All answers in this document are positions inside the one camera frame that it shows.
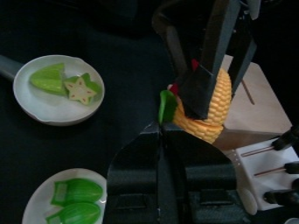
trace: black background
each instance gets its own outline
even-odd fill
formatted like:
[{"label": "black background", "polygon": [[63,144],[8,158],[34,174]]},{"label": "black background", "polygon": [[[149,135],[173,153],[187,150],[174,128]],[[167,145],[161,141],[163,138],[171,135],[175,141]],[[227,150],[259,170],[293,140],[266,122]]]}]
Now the black background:
[{"label": "black background", "polygon": [[[283,1],[253,23],[258,44],[254,61],[265,71],[293,124],[299,123],[298,6],[295,0]],[[50,1],[0,0],[0,54],[22,63],[50,54],[80,57],[99,71],[107,88],[98,113],[86,122],[52,127],[23,112],[14,83],[0,77],[4,224],[22,223],[34,191],[55,173],[82,167],[107,176],[113,157],[157,120],[159,93],[175,78],[155,32],[127,32],[103,25],[106,21],[93,21],[90,13]],[[259,212],[253,223],[279,224],[298,216],[298,209],[283,207]]]}]

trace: toy corn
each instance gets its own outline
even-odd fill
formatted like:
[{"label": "toy corn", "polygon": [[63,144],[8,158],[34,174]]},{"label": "toy corn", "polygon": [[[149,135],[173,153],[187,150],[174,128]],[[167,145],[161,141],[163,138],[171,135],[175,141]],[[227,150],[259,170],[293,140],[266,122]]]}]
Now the toy corn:
[{"label": "toy corn", "polygon": [[195,135],[198,138],[213,144],[223,130],[222,125],[226,121],[230,111],[230,102],[230,75],[223,69],[221,69],[218,82],[210,101],[209,118],[206,120],[194,120],[189,118],[185,115],[182,100],[178,97],[178,107],[174,113],[173,122],[190,134]]}]

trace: black table surface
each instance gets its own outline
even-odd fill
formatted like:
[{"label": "black table surface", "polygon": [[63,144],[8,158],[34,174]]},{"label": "black table surface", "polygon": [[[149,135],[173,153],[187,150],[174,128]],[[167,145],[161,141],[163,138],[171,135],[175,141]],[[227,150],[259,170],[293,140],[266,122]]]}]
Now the black table surface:
[{"label": "black table surface", "polygon": [[[159,94],[174,81],[161,37],[95,26],[79,10],[47,1],[0,1],[0,54],[26,63],[50,54],[84,59],[106,83],[106,98],[83,123],[55,127],[20,108],[14,83],[0,77],[0,222],[22,223],[26,205],[43,181],[86,168],[109,174],[118,151],[158,118]],[[281,224],[298,208],[258,212],[253,223]]]}]

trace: toy food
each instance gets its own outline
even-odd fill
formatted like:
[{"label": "toy food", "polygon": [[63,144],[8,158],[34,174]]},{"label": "toy food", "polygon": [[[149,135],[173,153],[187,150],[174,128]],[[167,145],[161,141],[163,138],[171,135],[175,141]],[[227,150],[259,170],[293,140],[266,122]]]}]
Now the toy food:
[{"label": "toy food", "polygon": [[101,208],[93,203],[75,203],[46,218],[48,224],[94,224],[101,216]]},{"label": "toy food", "polygon": [[39,69],[30,78],[30,82],[42,90],[56,95],[66,95],[63,86],[64,64],[54,64]]},{"label": "toy food", "polygon": [[99,84],[90,79],[90,74],[70,77],[64,81],[64,86],[70,90],[70,100],[80,101],[84,105],[91,103],[93,97],[99,93]]},{"label": "toy food", "polygon": [[67,206],[76,202],[97,202],[103,195],[103,188],[94,181],[72,178],[55,182],[55,192],[51,203]]},{"label": "toy food", "polygon": [[178,97],[178,107],[174,113],[173,122],[190,134],[214,143],[223,130],[223,123],[230,111],[231,83],[229,73],[221,69],[214,94],[210,101],[210,113],[206,120],[193,120],[185,116],[183,103]]}]

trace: green toy vegetable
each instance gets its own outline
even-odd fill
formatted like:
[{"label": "green toy vegetable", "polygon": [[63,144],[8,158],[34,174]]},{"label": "green toy vegetable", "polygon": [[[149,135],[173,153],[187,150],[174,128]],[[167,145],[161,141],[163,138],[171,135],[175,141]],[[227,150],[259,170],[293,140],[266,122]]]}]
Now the green toy vegetable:
[{"label": "green toy vegetable", "polygon": [[46,218],[48,224],[94,224],[101,216],[101,208],[93,203],[75,203]]},{"label": "green toy vegetable", "polygon": [[51,203],[67,206],[78,202],[97,202],[103,195],[103,188],[94,181],[84,178],[55,182],[55,192]]},{"label": "green toy vegetable", "polygon": [[70,90],[70,100],[80,101],[84,105],[91,103],[93,97],[101,91],[99,84],[90,79],[90,74],[72,76],[64,81],[64,86]]},{"label": "green toy vegetable", "polygon": [[51,94],[66,95],[63,86],[64,64],[54,64],[39,69],[30,78],[30,82],[42,90]]}]

